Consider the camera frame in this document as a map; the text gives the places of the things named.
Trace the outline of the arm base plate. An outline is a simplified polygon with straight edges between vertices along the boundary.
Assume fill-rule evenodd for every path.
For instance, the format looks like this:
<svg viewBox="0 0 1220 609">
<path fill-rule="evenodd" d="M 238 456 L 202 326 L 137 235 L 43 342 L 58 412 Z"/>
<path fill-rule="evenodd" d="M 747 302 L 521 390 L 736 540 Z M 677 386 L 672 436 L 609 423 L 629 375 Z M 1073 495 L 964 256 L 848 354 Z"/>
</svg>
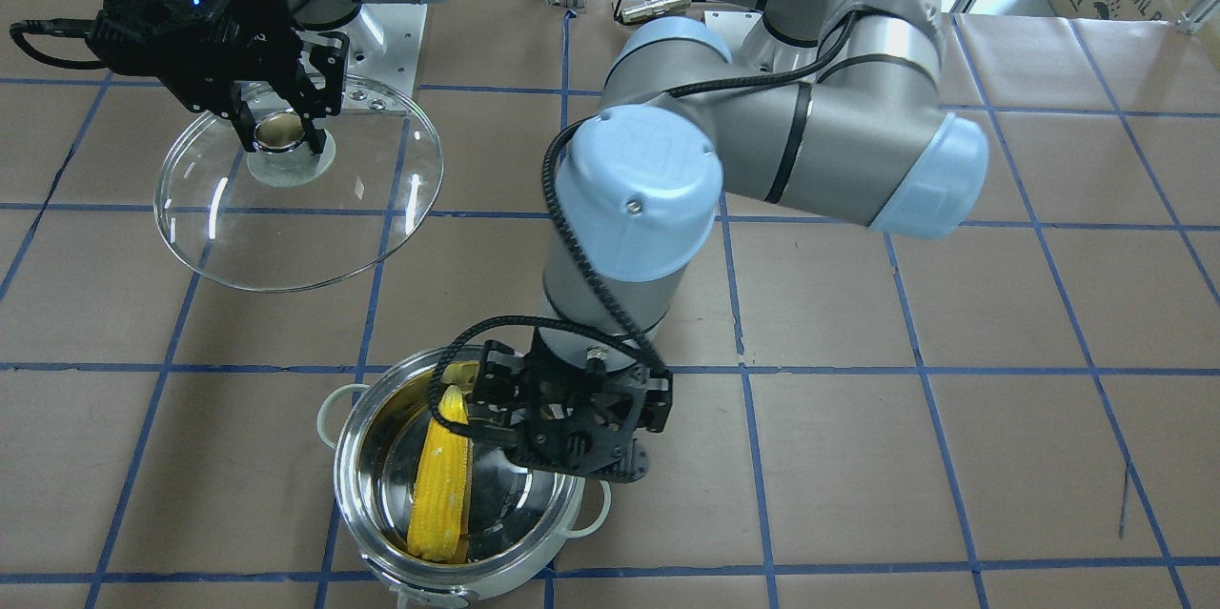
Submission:
<svg viewBox="0 0 1220 609">
<path fill-rule="evenodd" d="M 750 81 L 760 76 L 784 74 L 795 66 L 802 50 L 776 39 L 767 31 L 765 15 L 745 10 L 709 9 L 704 23 L 723 37 L 731 51 L 731 68 L 711 79 Z M 787 84 L 745 85 L 691 96 L 691 114 L 706 131 L 762 134 L 780 131 L 791 121 Z"/>
<path fill-rule="evenodd" d="M 348 35 L 340 114 L 384 114 L 406 117 L 409 107 L 403 101 L 414 96 L 418 52 L 427 17 L 425 5 L 365 4 L 344 24 L 301 23 L 296 35 L 303 41 L 299 63 L 321 92 L 325 76 L 309 62 L 307 48 L 321 45 L 322 32 L 338 31 Z"/>
</svg>

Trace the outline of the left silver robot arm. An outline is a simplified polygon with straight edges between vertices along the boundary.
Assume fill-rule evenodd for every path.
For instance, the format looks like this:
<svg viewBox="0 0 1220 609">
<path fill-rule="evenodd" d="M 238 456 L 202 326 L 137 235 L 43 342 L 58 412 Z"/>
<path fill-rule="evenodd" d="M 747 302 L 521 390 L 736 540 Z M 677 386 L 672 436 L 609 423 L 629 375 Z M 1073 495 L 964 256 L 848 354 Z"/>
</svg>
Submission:
<svg viewBox="0 0 1220 609">
<path fill-rule="evenodd" d="M 672 373 L 651 338 L 720 196 L 942 238 L 967 218 L 988 140 L 939 107 L 941 0 L 711 0 L 756 10 L 732 48 L 702 20 L 637 28 L 598 112 L 540 170 L 555 240 L 525 356 L 488 341 L 455 434 L 523 467 L 632 482 L 634 431 L 659 432 Z"/>
</svg>

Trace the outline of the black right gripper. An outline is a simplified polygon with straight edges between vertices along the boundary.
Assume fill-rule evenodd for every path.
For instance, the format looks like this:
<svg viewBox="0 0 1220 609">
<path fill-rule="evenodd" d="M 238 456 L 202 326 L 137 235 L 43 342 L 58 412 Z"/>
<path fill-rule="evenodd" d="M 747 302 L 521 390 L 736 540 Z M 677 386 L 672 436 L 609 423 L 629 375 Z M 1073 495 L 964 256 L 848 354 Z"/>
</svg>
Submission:
<svg viewBox="0 0 1220 609">
<path fill-rule="evenodd" d="M 152 76 L 183 106 L 231 120 L 244 153 L 257 148 L 243 82 L 267 83 L 292 105 L 292 149 L 314 156 L 327 142 L 314 118 L 342 106 L 345 37 L 331 32 L 307 48 L 326 79 L 318 92 L 300 67 L 303 41 L 288 0 L 102 0 L 85 44 L 113 73 Z"/>
</svg>

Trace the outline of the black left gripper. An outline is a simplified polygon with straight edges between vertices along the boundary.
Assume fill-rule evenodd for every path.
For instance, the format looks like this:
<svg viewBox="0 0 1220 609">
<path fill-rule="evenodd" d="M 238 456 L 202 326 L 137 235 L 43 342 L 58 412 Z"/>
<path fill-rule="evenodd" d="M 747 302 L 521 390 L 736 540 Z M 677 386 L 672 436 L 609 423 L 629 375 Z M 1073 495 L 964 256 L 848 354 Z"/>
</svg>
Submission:
<svg viewBox="0 0 1220 609">
<path fill-rule="evenodd" d="M 673 376 L 644 362 L 610 370 L 598 355 L 573 366 L 540 334 L 518 355 L 486 341 L 472 382 L 472 441 L 515 465 L 631 483 L 648 474 L 637 431 L 658 434 L 673 406 Z"/>
</svg>

